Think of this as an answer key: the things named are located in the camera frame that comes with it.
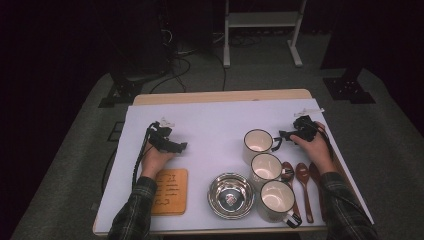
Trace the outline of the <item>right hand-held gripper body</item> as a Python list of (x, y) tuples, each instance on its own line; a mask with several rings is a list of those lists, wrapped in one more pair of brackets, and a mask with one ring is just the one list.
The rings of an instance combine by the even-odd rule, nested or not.
[(311, 142), (316, 134), (323, 135), (323, 132), (319, 130), (319, 126), (314, 122), (310, 115), (315, 113), (321, 113), (322, 109), (303, 109), (301, 112), (295, 114), (295, 121), (293, 126), (296, 131), (293, 133), (305, 141)]

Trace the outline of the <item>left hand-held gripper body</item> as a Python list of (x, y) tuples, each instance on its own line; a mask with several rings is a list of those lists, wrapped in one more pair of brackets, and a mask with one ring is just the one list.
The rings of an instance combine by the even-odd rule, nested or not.
[(162, 126), (160, 122), (155, 121), (148, 128), (148, 142), (159, 151), (167, 152), (168, 149), (175, 149), (174, 143), (169, 140), (171, 132), (169, 126)]

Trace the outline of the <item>white cup black rim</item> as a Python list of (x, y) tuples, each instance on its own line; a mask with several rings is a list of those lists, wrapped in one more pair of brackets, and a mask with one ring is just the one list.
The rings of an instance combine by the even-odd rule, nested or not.
[(260, 191), (265, 183), (280, 178), (282, 164), (276, 156), (262, 153), (251, 160), (250, 169), (250, 182), (256, 191)]
[(281, 137), (272, 137), (263, 129), (252, 129), (243, 138), (243, 161), (250, 164), (256, 155), (275, 152), (281, 144)]
[(299, 227), (302, 219), (294, 212), (294, 205), (295, 195), (287, 184), (273, 180), (262, 186), (258, 213), (266, 222), (284, 222), (293, 229)]

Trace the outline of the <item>brown wooden spoon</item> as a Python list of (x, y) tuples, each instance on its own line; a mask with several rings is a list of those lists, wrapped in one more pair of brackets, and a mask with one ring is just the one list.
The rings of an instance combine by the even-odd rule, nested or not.
[[(294, 175), (295, 175), (295, 172), (292, 165), (289, 162), (283, 162), (281, 179), (290, 187), (290, 189), (293, 189)], [(293, 211), (297, 216), (301, 216), (298, 209), (297, 201), (294, 201)]]
[(301, 183), (303, 188), (303, 194), (304, 194), (304, 204), (305, 204), (305, 212), (306, 212), (306, 218), (308, 223), (313, 223), (313, 213), (310, 206), (310, 200), (308, 195), (308, 181), (310, 178), (309, 169), (304, 163), (299, 163), (296, 166), (295, 169), (295, 176), (298, 179), (298, 181)]
[(320, 185), (321, 175), (318, 171), (317, 166), (314, 163), (311, 163), (309, 165), (309, 172), (310, 172), (310, 176), (311, 176), (312, 180), (314, 181), (314, 183), (316, 184), (317, 189), (318, 189), (320, 212), (321, 212), (322, 220), (326, 221), (327, 220), (326, 209), (325, 209), (325, 204), (324, 204), (324, 199), (323, 199), (323, 192), (322, 192), (321, 185)]

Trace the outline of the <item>carved wooden coaster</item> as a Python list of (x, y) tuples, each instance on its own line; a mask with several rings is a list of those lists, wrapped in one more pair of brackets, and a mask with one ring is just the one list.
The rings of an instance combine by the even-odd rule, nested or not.
[(159, 172), (157, 191), (152, 206), (153, 216), (174, 216), (185, 213), (188, 191), (186, 169), (165, 169)]

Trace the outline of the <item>shiny steel bowl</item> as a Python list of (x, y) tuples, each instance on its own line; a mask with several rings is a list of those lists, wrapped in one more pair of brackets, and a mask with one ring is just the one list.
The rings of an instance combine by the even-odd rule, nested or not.
[(209, 185), (207, 199), (217, 216), (236, 220), (250, 213), (255, 192), (244, 176), (237, 173), (223, 173)]

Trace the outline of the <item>person's left hand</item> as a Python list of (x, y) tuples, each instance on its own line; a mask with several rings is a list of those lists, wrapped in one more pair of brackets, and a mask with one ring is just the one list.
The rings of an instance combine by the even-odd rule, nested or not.
[(165, 167), (166, 163), (175, 156), (174, 153), (160, 152), (150, 147), (142, 159), (141, 177), (155, 179), (157, 174)]

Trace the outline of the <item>person's right hand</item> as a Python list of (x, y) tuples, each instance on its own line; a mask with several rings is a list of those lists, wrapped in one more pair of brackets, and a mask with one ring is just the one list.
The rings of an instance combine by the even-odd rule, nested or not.
[(319, 130), (323, 132), (323, 135), (316, 134), (315, 138), (311, 141), (305, 141), (297, 136), (293, 136), (299, 145), (308, 155), (310, 160), (317, 166), (318, 171), (321, 175), (329, 172), (336, 172), (333, 161), (330, 156), (330, 151), (325, 141), (325, 126), (316, 122), (319, 126)]

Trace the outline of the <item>white table sheet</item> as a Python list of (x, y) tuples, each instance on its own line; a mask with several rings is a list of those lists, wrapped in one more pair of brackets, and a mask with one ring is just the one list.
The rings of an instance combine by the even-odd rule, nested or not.
[(188, 171), (187, 203), (181, 215), (154, 216), (153, 234), (288, 231), (290, 228), (283, 222), (264, 221), (256, 207), (241, 219), (223, 219), (210, 208), (207, 192), (211, 182), (223, 173), (249, 175), (249, 166), (243, 158), (243, 139), (249, 130), (263, 129), (276, 137), (281, 130), (291, 131), (296, 117), (304, 110), (311, 114), (312, 120), (327, 123), (314, 99), (129, 107), (93, 232), (105, 236), (109, 231), (130, 195), (133, 169), (145, 131), (152, 122), (162, 119), (173, 125), (170, 139), (187, 144), (186, 150), (167, 164), (170, 169)]

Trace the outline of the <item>dark floor plate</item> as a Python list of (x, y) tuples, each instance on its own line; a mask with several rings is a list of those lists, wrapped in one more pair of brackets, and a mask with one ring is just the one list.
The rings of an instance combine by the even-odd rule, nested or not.
[(113, 128), (112, 128), (112, 130), (111, 130), (111, 132), (108, 136), (108, 141), (109, 142), (118, 142), (119, 139), (120, 139), (120, 136), (122, 134), (123, 127), (124, 127), (124, 121), (117, 121), (114, 124), (114, 126), (113, 126)]

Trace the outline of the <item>black stand base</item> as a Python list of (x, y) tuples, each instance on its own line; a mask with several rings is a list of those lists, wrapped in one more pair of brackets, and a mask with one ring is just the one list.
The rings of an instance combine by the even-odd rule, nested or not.
[(116, 104), (132, 103), (142, 91), (142, 85), (137, 81), (115, 75), (112, 75), (112, 80), (112, 87), (107, 96), (100, 101), (99, 108), (112, 108)]
[(358, 82), (361, 70), (361, 67), (348, 67), (340, 77), (324, 78), (331, 97), (334, 100), (348, 100), (351, 104), (374, 104), (374, 98)]

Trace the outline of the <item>white metal stand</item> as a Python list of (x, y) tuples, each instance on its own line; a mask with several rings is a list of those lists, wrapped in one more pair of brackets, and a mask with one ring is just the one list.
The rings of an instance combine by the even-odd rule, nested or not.
[(304, 11), (307, 0), (300, 0), (300, 6), (297, 11), (287, 12), (230, 12), (230, 0), (225, 1), (225, 20), (224, 20), (224, 47), (223, 47), (223, 66), (229, 68), (230, 43), (229, 32), (231, 28), (267, 28), (267, 27), (293, 27), (292, 37), (287, 41), (293, 62), (296, 67), (302, 67), (303, 62), (297, 50), (297, 39), (302, 25)]

